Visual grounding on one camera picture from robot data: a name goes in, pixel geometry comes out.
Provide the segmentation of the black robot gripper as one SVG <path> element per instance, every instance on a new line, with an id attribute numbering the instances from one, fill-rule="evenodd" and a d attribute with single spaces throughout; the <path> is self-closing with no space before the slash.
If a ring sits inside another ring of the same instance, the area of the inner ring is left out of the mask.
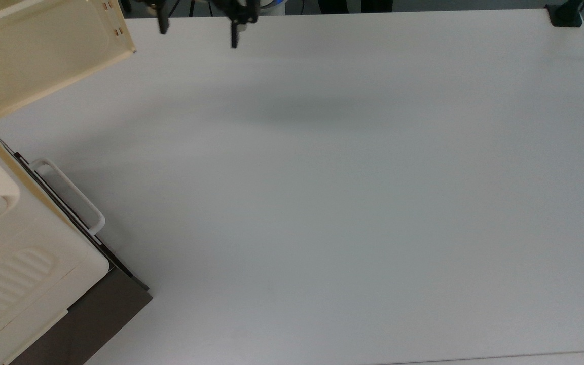
<path id="1" fill-rule="evenodd" d="M 137 1 L 148 9 L 148 13 L 158 20 L 160 34 L 167 34 L 169 16 L 176 10 L 176 5 L 185 1 Z M 257 23 L 261 13 L 260 1 L 207 1 L 230 19 L 230 46 L 237 49 L 240 24 Z"/>

